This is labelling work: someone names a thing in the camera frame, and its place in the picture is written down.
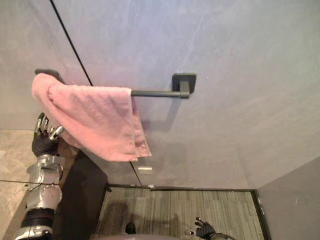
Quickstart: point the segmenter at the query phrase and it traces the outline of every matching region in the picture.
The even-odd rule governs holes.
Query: black line
[[[54,183],[39,183],[39,182],[30,182],[30,181],[10,181],[10,180],[0,180],[3,183],[13,183],[13,184],[39,184],[39,185],[58,185]]]
[[[154,186],[150,188],[149,186],[136,186],[136,185],[124,185],[124,184],[109,184],[110,188],[123,188],[123,189],[149,189],[151,191],[202,191],[202,192],[252,192],[253,189],[216,189],[216,188],[192,188],[192,187],[176,187],[176,186]]]
[[[137,173],[136,170],[135,170],[134,165],[132,164],[132,162],[130,162],[130,164],[131,164],[131,167],[132,167],[132,169],[133,169],[133,171],[134,171],[134,173],[135,173],[135,175],[136,175],[136,178],[138,179],[138,181],[139,181],[139,183],[140,183],[140,186],[142,186],[142,183],[141,183],[141,181],[140,181],[140,178],[139,178],[139,176],[138,176],[138,173]]]
[[[70,43],[70,45],[71,45],[71,47],[72,47],[72,49],[73,49],[73,52],[74,52],[76,58],[78,59],[80,65],[81,65],[81,67],[82,67],[82,70],[84,71],[84,74],[85,74],[86,77],[88,78],[88,81],[89,81],[90,85],[93,87],[94,85],[92,84],[92,82],[91,82],[91,80],[90,80],[90,77],[89,77],[89,75],[88,75],[88,73],[87,73],[87,71],[86,71],[86,69],[85,69],[85,66],[83,65],[83,63],[82,63],[82,61],[81,61],[81,59],[80,59],[80,57],[79,57],[79,54],[77,53],[77,50],[76,50],[73,42],[71,41],[71,38],[70,38],[70,36],[69,36],[69,34],[68,34],[68,31],[67,31],[64,23],[62,22],[62,19],[61,19],[61,17],[60,17],[60,14],[59,14],[57,8],[56,8],[56,5],[55,5],[54,1],[53,1],[53,0],[50,0],[50,3],[51,3],[51,5],[52,5],[52,7],[53,7],[53,9],[54,9],[54,12],[55,12],[56,16],[58,17],[58,20],[59,20],[59,22],[60,22],[60,24],[61,24],[61,27],[63,28],[63,31],[64,31],[66,37],[67,37],[68,40],[69,40],[69,43]]]
[[[268,223],[267,223],[267,219],[265,217],[265,214],[262,210],[262,207],[260,205],[259,202],[259,196],[258,196],[258,191],[257,190],[253,190],[251,192],[252,195],[252,199],[253,199],[253,203],[255,206],[255,210],[256,210],[256,214],[258,215],[259,218],[259,222],[260,222],[260,226],[262,229],[262,233],[263,233],[263,237],[265,240],[272,240],[271,238],[271,234],[270,234],[270,230],[268,227]]]

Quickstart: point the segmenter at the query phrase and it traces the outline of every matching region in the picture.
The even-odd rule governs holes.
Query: metal rod
[[[153,98],[180,98],[179,91],[138,91],[132,90],[132,97],[153,97]]]

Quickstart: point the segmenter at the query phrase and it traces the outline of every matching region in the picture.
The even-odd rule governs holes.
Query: floor
[[[139,234],[198,240],[185,234],[196,229],[196,217],[237,240],[264,239],[250,192],[138,188],[112,188],[112,193],[106,194],[91,238],[123,234],[127,223],[134,222]]]
[[[0,130],[0,239],[28,190],[27,168],[36,161],[32,140],[33,131]]]

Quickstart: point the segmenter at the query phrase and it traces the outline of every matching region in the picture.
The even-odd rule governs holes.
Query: marble floor
[[[32,141],[33,131],[0,130],[0,239],[28,190],[27,168],[36,161]]]

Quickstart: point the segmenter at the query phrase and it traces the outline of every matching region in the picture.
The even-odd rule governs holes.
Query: black glove
[[[196,236],[201,239],[210,240],[212,236],[216,234],[216,231],[213,226],[211,226],[206,221],[202,221],[200,217],[195,218],[197,222],[194,224],[200,228],[196,229]]]
[[[62,126],[57,129],[51,128],[48,132],[49,119],[44,113],[41,113],[36,122],[33,142],[32,142],[32,152],[36,157],[41,155],[57,155],[59,146],[59,136],[64,131]]]
[[[195,225],[200,227],[196,230],[197,237],[205,240],[235,240],[231,236],[222,233],[216,233],[214,227],[206,221],[202,221],[200,217],[196,217],[195,219],[197,220],[197,222],[195,222]]]

